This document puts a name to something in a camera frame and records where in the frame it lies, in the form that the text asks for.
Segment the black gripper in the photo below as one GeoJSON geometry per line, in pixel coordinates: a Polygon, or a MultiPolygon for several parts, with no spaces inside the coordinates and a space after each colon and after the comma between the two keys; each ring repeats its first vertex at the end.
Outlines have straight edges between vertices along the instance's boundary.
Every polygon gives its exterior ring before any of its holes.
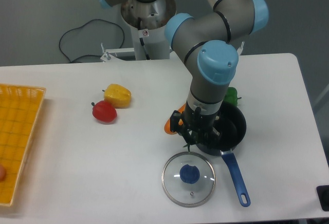
{"type": "MultiPolygon", "coordinates": [[[[190,129],[193,131],[201,131],[203,133],[202,142],[204,142],[206,148],[217,149],[218,147],[218,134],[213,130],[213,125],[217,113],[211,115],[202,115],[200,108],[192,110],[185,108],[182,114],[183,130],[190,129]]],[[[195,145],[195,138],[190,131],[182,134],[187,146],[195,145]]]]}

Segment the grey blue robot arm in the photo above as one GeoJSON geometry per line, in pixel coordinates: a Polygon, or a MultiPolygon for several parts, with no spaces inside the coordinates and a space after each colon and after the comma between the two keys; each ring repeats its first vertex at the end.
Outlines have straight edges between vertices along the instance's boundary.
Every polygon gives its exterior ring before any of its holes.
{"type": "Polygon", "coordinates": [[[228,151],[243,138],[223,117],[223,101],[238,63],[230,42],[266,26],[264,0],[208,0],[212,12],[201,18],[177,13],[174,0],[99,0],[119,5],[131,29],[137,60],[158,60],[173,50],[192,75],[184,111],[175,111],[170,129],[187,145],[228,151]]]}

